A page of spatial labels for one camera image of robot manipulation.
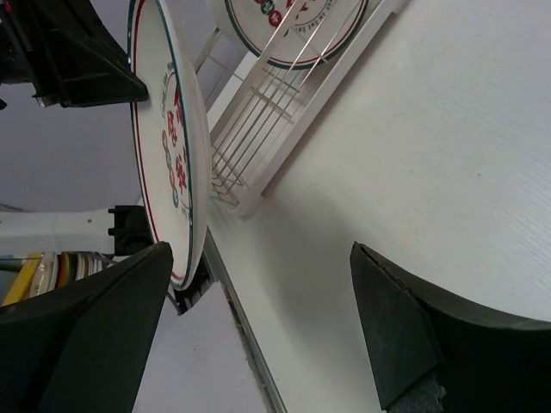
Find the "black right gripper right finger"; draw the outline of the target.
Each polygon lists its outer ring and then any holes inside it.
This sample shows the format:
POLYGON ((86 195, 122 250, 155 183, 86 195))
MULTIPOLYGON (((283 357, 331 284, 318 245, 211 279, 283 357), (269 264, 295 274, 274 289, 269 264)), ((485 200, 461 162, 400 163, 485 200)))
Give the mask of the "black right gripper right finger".
POLYGON ((384 411, 549 411, 548 322, 465 299, 361 243, 350 269, 384 411))

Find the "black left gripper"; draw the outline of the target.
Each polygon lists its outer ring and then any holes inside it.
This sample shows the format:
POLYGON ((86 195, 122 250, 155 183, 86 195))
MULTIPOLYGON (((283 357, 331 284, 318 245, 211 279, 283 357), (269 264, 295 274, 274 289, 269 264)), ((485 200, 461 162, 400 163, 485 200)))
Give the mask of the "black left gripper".
POLYGON ((2 1, 1 83, 31 83, 36 98, 63 108, 149 97, 90 1, 2 1))

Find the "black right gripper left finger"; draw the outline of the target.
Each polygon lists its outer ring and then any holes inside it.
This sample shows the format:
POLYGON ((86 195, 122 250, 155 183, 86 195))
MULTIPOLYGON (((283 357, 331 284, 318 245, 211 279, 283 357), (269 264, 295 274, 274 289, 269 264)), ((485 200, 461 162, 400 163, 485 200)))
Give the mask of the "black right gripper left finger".
POLYGON ((130 412, 168 291, 156 243, 103 271, 1 309, 3 412, 130 412))

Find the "white plate red characters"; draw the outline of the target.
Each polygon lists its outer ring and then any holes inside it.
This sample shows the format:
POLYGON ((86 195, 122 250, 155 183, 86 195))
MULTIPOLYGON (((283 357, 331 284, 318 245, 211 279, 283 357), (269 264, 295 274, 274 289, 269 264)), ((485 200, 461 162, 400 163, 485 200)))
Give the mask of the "white plate red characters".
MULTIPOLYGON (((305 70, 340 53, 369 12, 369 1, 300 1, 290 27, 268 58, 280 69, 305 70)), ((208 1, 218 29, 260 56, 293 8, 292 1, 208 1)))
POLYGON ((188 288, 207 233, 212 155, 207 113, 183 36, 165 1, 132 1, 131 72, 148 97, 130 106, 142 199, 152 238, 173 251, 171 285, 188 288))

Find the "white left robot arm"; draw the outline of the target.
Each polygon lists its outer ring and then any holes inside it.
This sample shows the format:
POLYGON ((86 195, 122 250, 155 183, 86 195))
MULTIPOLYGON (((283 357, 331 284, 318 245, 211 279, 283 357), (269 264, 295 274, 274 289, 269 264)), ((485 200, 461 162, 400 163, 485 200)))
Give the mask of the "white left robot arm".
MULTIPOLYGON (((144 102, 145 84, 89 1, 3 1, 1 82, 30 83, 42 107, 144 102)), ((130 256, 152 245, 145 209, 2 213, 1 251, 130 256)))

